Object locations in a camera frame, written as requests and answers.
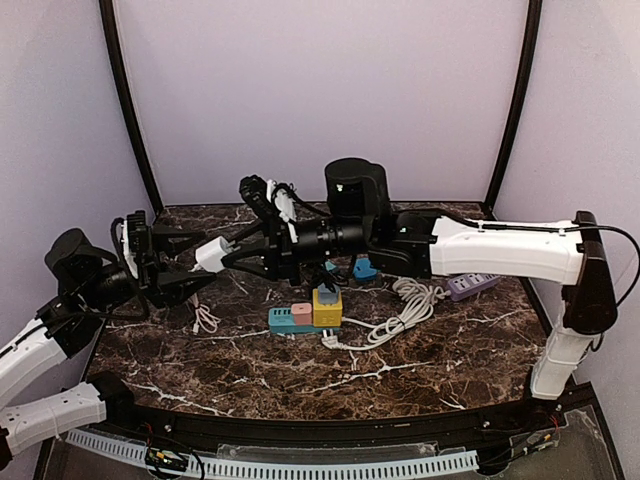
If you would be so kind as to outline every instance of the black metal pole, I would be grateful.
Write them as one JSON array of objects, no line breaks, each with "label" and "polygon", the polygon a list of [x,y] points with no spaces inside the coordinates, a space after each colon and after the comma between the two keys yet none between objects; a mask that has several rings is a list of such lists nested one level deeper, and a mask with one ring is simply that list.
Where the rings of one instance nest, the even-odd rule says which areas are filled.
[{"label": "black metal pole", "polygon": [[518,131],[518,123],[522,114],[524,99],[527,94],[527,86],[529,85],[529,77],[531,75],[531,66],[533,65],[533,55],[536,49],[536,40],[538,38],[538,27],[540,26],[540,15],[542,13],[542,0],[529,0],[529,10],[527,12],[527,23],[524,30],[524,40],[522,42],[522,51],[520,53],[520,65],[518,66],[518,74],[516,76],[516,84],[513,88],[513,98],[511,99],[511,107],[507,116],[507,123],[500,144],[500,151],[493,169],[491,183],[487,190],[487,196],[484,204],[490,210],[496,205],[500,187],[504,180],[504,175],[509,164],[511,149]]},{"label": "black metal pole", "polygon": [[138,169],[140,170],[140,175],[142,175],[142,181],[144,182],[144,187],[147,190],[149,201],[151,202],[151,206],[153,207],[156,215],[158,215],[164,209],[164,205],[162,203],[162,198],[160,198],[160,191],[158,190],[158,185],[156,184],[156,180],[153,176],[153,171],[151,170],[147,151],[144,148],[142,134],[140,133],[140,126],[138,125],[138,118],[131,98],[127,72],[125,71],[124,61],[122,59],[120,39],[118,38],[118,26],[116,24],[115,12],[113,10],[113,0],[100,0],[100,14],[102,16],[102,27],[104,29],[104,38],[107,43],[107,51],[109,52],[109,61],[111,62],[113,80],[115,81],[116,89],[118,91],[120,108],[122,109],[124,122],[127,126],[127,132],[129,133],[129,140],[133,147],[133,153],[136,157]]}]

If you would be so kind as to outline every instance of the purple power strip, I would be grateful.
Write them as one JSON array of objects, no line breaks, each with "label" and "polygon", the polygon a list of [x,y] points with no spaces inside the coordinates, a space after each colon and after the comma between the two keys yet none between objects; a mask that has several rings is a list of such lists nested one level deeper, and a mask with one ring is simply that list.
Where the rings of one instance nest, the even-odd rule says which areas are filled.
[{"label": "purple power strip", "polygon": [[451,292],[451,300],[459,302],[463,298],[470,297],[474,293],[493,287],[500,281],[499,275],[487,273],[465,273],[459,277],[450,279],[447,288]]}]

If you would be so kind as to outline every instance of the brown marble surface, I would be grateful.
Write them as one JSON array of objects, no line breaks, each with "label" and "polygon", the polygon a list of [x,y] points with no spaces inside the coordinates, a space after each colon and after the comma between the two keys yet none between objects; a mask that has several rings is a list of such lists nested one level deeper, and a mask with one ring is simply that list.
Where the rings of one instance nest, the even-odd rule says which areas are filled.
[{"label": "brown marble surface", "polygon": [[[472,203],[439,206],[482,218]],[[170,207],[158,222],[229,236],[251,222],[245,206]],[[172,262],[189,269],[193,251]],[[377,285],[343,289],[344,314],[378,323],[403,303]],[[443,279],[425,283],[444,284]],[[253,419],[365,419],[473,408],[520,398],[545,335],[515,278],[462,302],[444,300],[432,319],[372,351],[328,350],[318,335],[268,332],[270,308],[306,301],[306,289],[222,272],[199,293],[219,319],[215,334],[192,332],[193,309],[153,310],[144,323],[108,324],[89,373],[111,370],[137,403],[174,411]],[[345,325],[340,341],[362,344],[367,330]]]}]

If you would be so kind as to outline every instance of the white power cord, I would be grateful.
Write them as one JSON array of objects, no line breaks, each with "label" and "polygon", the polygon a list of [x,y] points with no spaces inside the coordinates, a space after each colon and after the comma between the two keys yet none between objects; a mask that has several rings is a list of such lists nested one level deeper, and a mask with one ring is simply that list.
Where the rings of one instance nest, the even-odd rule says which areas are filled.
[{"label": "white power cord", "polygon": [[379,325],[371,325],[360,320],[344,317],[343,322],[354,323],[371,331],[367,335],[367,345],[361,347],[345,345],[338,341],[338,337],[332,332],[323,332],[322,344],[330,349],[364,351],[379,347],[388,342],[396,335],[409,330],[421,322],[428,320],[433,315],[433,307],[438,300],[442,300],[449,292],[442,287],[426,286],[418,283],[413,278],[399,278],[391,287],[393,291],[400,295],[400,298],[407,302],[407,305],[396,317],[389,318]]},{"label": "white power cord", "polygon": [[220,319],[211,313],[211,310],[207,305],[200,303],[197,293],[194,293],[189,297],[189,303],[193,305],[196,313],[196,321],[193,324],[193,333],[197,335],[201,328],[207,333],[216,333],[218,331],[218,322]]}]

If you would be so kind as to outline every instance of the white wall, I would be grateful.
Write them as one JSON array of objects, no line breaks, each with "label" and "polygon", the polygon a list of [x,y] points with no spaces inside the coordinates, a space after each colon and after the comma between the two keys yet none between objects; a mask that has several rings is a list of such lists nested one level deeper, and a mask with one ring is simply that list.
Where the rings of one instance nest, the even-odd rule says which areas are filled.
[{"label": "white wall", "polygon": [[[44,255],[78,226],[109,247],[111,220],[149,209],[129,146],[97,1],[0,2],[0,344],[56,294]],[[20,403],[78,382],[79,355]],[[0,472],[32,478],[39,447]]]},{"label": "white wall", "polygon": [[252,173],[326,197],[344,156],[392,198],[484,198],[525,0],[117,0],[149,156],[168,204],[240,201]]},{"label": "white wall", "polygon": [[[505,185],[501,219],[571,218],[591,210],[640,239],[640,4],[547,0]],[[604,233],[618,295],[637,265],[633,249]],[[633,264],[622,275],[622,272]],[[555,315],[559,288],[537,284]],[[604,408],[628,479],[640,478],[640,295],[621,308],[602,350],[578,370]]]}]

